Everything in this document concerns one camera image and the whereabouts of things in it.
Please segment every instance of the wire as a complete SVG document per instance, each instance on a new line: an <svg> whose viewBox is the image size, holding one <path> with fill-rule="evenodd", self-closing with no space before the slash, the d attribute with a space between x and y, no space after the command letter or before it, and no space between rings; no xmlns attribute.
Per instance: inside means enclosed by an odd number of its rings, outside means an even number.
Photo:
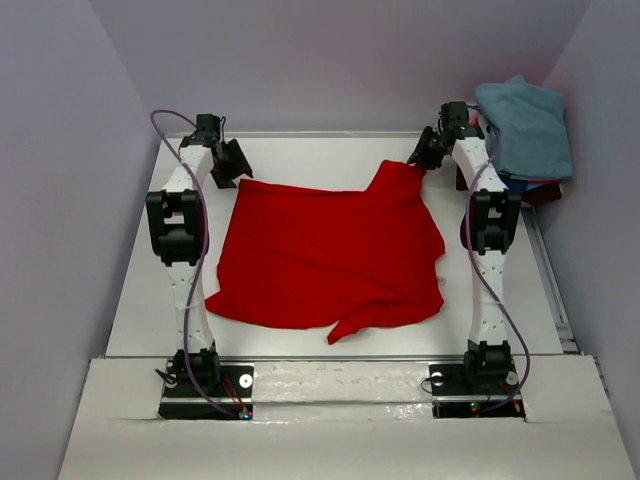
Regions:
<svg viewBox="0 0 640 480"><path fill-rule="evenodd" d="M236 390L236 387L233 386L233 383L231 383L231 380L229 380L228 378L226 379L226 381L227 381L227 387L229 388L229 391L230 391L231 395L235 396L235 398L238 399L238 403L240 403L240 405L242 406L242 409L246 412L248 410L247 406L242 401L242 397L240 396L240 394Z"/></svg>
<svg viewBox="0 0 640 480"><path fill-rule="evenodd" d="M227 117L220 117L220 140L224 143L224 126L227 124Z"/></svg>
<svg viewBox="0 0 640 480"><path fill-rule="evenodd" d="M154 110L149 115L149 118L151 119L151 124L153 125L153 128L155 129L158 136L160 137L160 140L167 146L167 148L173 154L173 156L176 157L176 159L178 160L180 165L182 165L182 167L185 169L189 177L191 177L191 180L193 181L193 185L196 189L196 192L198 193L198 197L200 198L200 203L202 205L202 211L203 211L203 217L204 217L203 219L204 238L202 241L202 253L200 255L200 258L198 259L198 262L196 263L196 271L195 271L194 279L191 284L191 288L189 289L189 294L187 295L187 303L184 309L183 337L182 337L182 344L183 344L183 351L184 351L184 364L187 369L187 375L189 375L189 380L191 380L191 384L193 385L193 388L196 390L196 392L198 392L198 394L202 398L204 398L209 405L211 405L213 408L215 408L219 412L225 415L234 416L233 413L222 408L220 405L214 402L209 397L209 395L206 394L206 392L202 389L202 387L198 383L198 380L196 380L196 377L193 374L193 368L191 367L191 359L189 358L189 334L188 334L189 311L191 310L191 302L193 300L193 295L196 291L196 286L198 285L198 280L202 275L204 257L206 256L207 250L209 249L209 217L207 215L207 202L205 201L204 193L202 192L202 187L198 182L198 178L196 177L195 173L193 173L193 170L191 170L189 165L187 165L182 161L182 157L180 157L180 154L176 151L173 145L171 145L171 143L167 139L167 135L160 129L160 127L158 126L158 123L156 122L156 115L160 113L166 113L166 114L181 118L187 123L189 123L189 125L191 125L193 128L196 128L196 124L193 123L188 117L185 117L181 113L174 112L173 110Z"/></svg>
<svg viewBox="0 0 640 480"><path fill-rule="evenodd" d="M227 392L227 395L229 396L229 398L233 401L234 405L237 405L238 410L240 412L245 412L247 411L247 407L244 405L244 403L242 402L242 400L240 399L240 397L238 397L237 395L234 395L233 391L231 390L231 388L229 388L231 385L227 385L225 382L222 382L222 388L224 388L224 391Z"/></svg>
<svg viewBox="0 0 640 480"><path fill-rule="evenodd" d="M493 300L496 302L496 304L498 305L498 308L500 308L502 315L504 315L504 318L507 319L507 322L511 326L513 333L515 333L516 337L518 338L518 341L520 342L520 345L522 345L522 350L524 352L524 358L525 358L525 367L524 367L524 373L522 374L522 379L518 382L518 384L516 385L516 388L511 392L511 394L501 402L498 402L495 405L484 410L484 413L502 408L507 403L513 401L515 396L520 393L520 390L522 389L522 386L527 381L527 378L529 378L529 371L531 370L531 354L529 353L529 347L527 347L527 343L524 341L524 338L520 334L520 330L518 330L518 327L516 326L515 322L511 318L511 315L509 315L509 312L507 311L507 308L502 303L502 300L500 299L498 294L493 290L493 288L491 288L491 285L489 285L489 282L487 282L487 280L485 280L485 278L482 276L482 273L480 272L480 266L478 265L478 261L476 260L473 254L474 253L473 245L471 244L471 200L473 199L473 194L475 192L476 186L478 185L478 180L480 180L480 177L482 176L484 171L487 169L487 167L491 165L491 162L493 162L493 159L495 158L500 148L499 131L498 129L496 129L495 131L498 139L498 142L496 143L496 148L494 149L489 159L485 162L485 164L482 165L480 170L478 170L478 173L475 174L471 182L471 185L469 185L469 195L467 197L467 210L464 218L465 234L466 234L466 240L467 240L467 253L469 254L469 261L471 262L473 271L475 272L476 276L480 279L484 287L487 289L487 292L489 292L489 295L491 295Z"/></svg>
<svg viewBox="0 0 640 480"><path fill-rule="evenodd" d="M509 390L509 388L503 382L498 382L498 385L505 391L507 395L511 395L511 390ZM513 402L513 406L516 409L516 412L520 413L520 405L518 405L518 401L515 398L511 401Z"/></svg>
<svg viewBox="0 0 640 480"><path fill-rule="evenodd" d="M489 403L491 401L491 397L493 397L493 389L492 388L489 389L489 396L487 397L487 399L484 402L482 402L482 404L486 405L487 403Z"/></svg>
<svg viewBox="0 0 640 480"><path fill-rule="evenodd" d="M425 378L424 380L422 380L422 382L420 382L420 388L422 389L423 392L428 393L429 395L433 395L433 392L430 392L429 390L427 390L426 388L424 388L424 384L425 382L430 382L431 381L431 377L429 378Z"/></svg>

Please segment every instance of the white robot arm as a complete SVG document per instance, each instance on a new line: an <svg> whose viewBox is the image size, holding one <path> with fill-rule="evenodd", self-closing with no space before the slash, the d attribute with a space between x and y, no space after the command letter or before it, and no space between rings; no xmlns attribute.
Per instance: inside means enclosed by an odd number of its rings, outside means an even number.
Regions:
<svg viewBox="0 0 640 480"><path fill-rule="evenodd" d="M242 174L251 176L252 172L238 142L221 140L221 119L214 115L197 116L196 130L182 139L179 153L181 165L159 191L147 194L146 208L151 245L169 274L176 317L176 354L166 373L157 372L172 391L188 397L195 386L193 379L206 394L216 394L221 368L207 323L202 279L196 279L208 245L205 208L194 181L201 186L211 174L218 188L235 188L233 179ZM187 306L194 281L197 283Z"/></svg>
<svg viewBox="0 0 640 480"><path fill-rule="evenodd" d="M207 177L213 170L213 153L211 148L202 145L190 145L180 150L183 164L186 163L195 174L198 183L203 185ZM196 187L187 171L182 167L177 167L169 181L162 187L161 191L168 196L180 196L183 192L195 192ZM184 214L177 212L172 217L176 224L185 224ZM176 314L176 350L183 348L184 338L184 313L186 308L189 290L193 284L196 273L196 265L189 261L173 261L165 264L169 278L171 279L171 289L173 290L173 300ZM189 325L187 332L190 352L199 352L202 349L209 350L213 345L213 334L207 323L207 315L204 308L204 290L202 288L202 277L197 281L196 288L189 306Z"/></svg>
<svg viewBox="0 0 640 480"><path fill-rule="evenodd" d="M479 137L456 140L451 157L460 167L469 187L480 169L489 161L485 141ZM482 190L499 194L508 190L491 164L484 169L476 182L475 191ZM502 298L506 252L487 250L481 255L476 250L472 255L475 257L485 281L498 297ZM475 272L472 272L472 277L473 317L469 340L475 345L480 345L483 341L489 345L501 345L507 341L502 311Z"/></svg>
<svg viewBox="0 0 640 480"><path fill-rule="evenodd" d="M467 385L486 386L505 380L513 369L506 319L482 280L502 298L505 258L515 237L520 196L507 189L489 163L484 138L480 127L470 125L466 103L450 102L441 108L438 131L425 128L408 163L435 169L441 166L444 156L450 155L473 190L467 213L470 248L466 218L461 240L470 250L480 276L472 270L473 315L468 350L463 373L456 372L453 376L463 377Z"/></svg>

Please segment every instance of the black joint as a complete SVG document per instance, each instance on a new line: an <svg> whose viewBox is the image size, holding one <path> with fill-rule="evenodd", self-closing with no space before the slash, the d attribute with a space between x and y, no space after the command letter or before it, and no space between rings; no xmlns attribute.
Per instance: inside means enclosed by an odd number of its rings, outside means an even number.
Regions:
<svg viewBox="0 0 640 480"><path fill-rule="evenodd" d="M471 340L464 354L464 367L467 380L472 383L501 381L511 371L511 347L506 340L501 345L476 345Z"/></svg>
<svg viewBox="0 0 640 480"><path fill-rule="evenodd" d="M202 386L213 386L220 383L220 357L215 349L202 349L197 353L189 353L189 365L193 376ZM176 383L191 384L187 366L185 364L184 350L178 350L173 356L173 361L167 369L167 374L176 379Z"/></svg>
<svg viewBox="0 0 640 480"><path fill-rule="evenodd" d="M440 144L439 134L432 127L426 127L407 163L416 168L435 170L442 166L442 159L446 154L446 148Z"/></svg>
<svg viewBox="0 0 640 480"><path fill-rule="evenodd" d="M520 194L504 190L488 192L480 190L471 198L471 247L484 255L487 250L499 250L503 254L513 243L520 215ZM460 239L467 246L466 218L462 220Z"/></svg>
<svg viewBox="0 0 640 480"><path fill-rule="evenodd" d="M237 140L222 144L222 154L218 158L211 172L218 188L236 188L234 179L240 175L253 178L253 171Z"/></svg>
<svg viewBox="0 0 640 480"><path fill-rule="evenodd" d="M162 263L188 262L195 266L202 255L204 211L197 192L149 192L146 197L151 247ZM166 223L165 219L182 214L183 223Z"/></svg>
<svg viewBox="0 0 640 480"><path fill-rule="evenodd" d="M469 110L465 102L449 102L440 107L440 120L442 131L446 132L446 145L453 147L456 140L478 137L484 139L484 133L479 127L473 127L469 123Z"/></svg>
<svg viewBox="0 0 640 480"><path fill-rule="evenodd" d="M218 143L220 143L220 117L201 113L196 116L196 129L191 135L182 138L180 148L201 145L210 148L215 157Z"/></svg>

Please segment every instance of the blue cloth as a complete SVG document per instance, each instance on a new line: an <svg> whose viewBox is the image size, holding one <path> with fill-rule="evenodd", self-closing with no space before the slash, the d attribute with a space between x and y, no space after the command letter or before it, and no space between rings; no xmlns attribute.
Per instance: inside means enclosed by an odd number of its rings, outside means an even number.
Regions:
<svg viewBox="0 0 640 480"><path fill-rule="evenodd" d="M564 95L530 85L522 75L505 83L483 83L475 89L482 115L495 126L489 153L498 173L516 180L556 180L573 176Z"/></svg>

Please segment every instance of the red towel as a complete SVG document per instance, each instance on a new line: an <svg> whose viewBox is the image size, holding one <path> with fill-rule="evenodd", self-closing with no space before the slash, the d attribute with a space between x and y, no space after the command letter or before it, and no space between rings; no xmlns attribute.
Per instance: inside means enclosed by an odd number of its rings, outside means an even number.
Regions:
<svg viewBox="0 0 640 480"><path fill-rule="evenodd" d="M364 192L242 180L209 311L274 328L421 322L442 307L444 241L420 190L425 171L384 161Z"/></svg>

